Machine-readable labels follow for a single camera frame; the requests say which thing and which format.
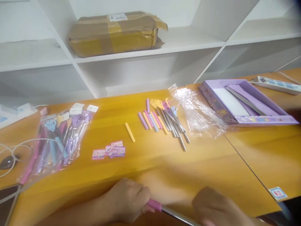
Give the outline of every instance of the smartphone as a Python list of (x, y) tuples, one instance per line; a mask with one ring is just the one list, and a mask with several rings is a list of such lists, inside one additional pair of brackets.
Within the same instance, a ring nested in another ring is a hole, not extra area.
[[(21, 185), (13, 185), (11, 187), (3, 188), (0, 190), (0, 200), (15, 193), (21, 188)], [(19, 195), (12, 197), (11, 199), (0, 204), (0, 226), (8, 226), (10, 218), (12, 217), (13, 210), (17, 203)]]

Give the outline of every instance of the human hand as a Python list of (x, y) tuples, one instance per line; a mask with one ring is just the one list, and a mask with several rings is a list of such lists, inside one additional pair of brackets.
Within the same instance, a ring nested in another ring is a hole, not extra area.
[(204, 226), (255, 226), (231, 200), (206, 187), (192, 201), (196, 219)]
[(115, 221), (133, 222), (141, 213), (155, 210), (147, 205), (150, 189), (124, 178), (104, 195), (106, 208), (112, 210)]

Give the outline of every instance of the clear plastic bag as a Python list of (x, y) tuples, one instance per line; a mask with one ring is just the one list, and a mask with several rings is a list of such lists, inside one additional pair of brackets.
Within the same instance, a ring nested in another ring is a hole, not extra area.
[(32, 157), (22, 176), (21, 184), (35, 183), (71, 164), (80, 155), (80, 144), (93, 112), (69, 115), (69, 110), (41, 119)]
[(189, 132), (192, 136), (202, 137), (206, 135), (217, 138), (226, 132), (228, 125), (215, 111), (200, 100), (201, 98), (196, 91), (188, 88), (178, 89), (176, 84), (168, 90), (184, 110)]

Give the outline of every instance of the power strip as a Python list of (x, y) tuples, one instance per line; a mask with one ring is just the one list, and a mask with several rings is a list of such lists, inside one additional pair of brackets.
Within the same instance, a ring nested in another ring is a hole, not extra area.
[(262, 86), (269, 89), (274, 89), (280, 92), (289, 93), (293, 95), (299, 95), (301, 94), (301, 85), (283, 82), (267, 77), (261, 77), (257, 76), (255, 79), (252, 80), (252, 82), (258, 82), (255, 83), (255, 85)]
[(37, 111), (30, 103), (24, 104), (17, 109), (0, 105), (0, 129), (33, 115)]

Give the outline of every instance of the white shelving unit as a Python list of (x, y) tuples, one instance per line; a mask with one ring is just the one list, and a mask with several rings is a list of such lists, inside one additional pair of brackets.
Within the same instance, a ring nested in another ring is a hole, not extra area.
[[(80, 17), (132, 11), (168, 24), (158, 33), (161, 48), (87, 58), (73, 52), (68, 32)], [(293, 0), (0, 0), (0, 104), (55, 104), (273, 71), (300, 55), (296, 15)]]

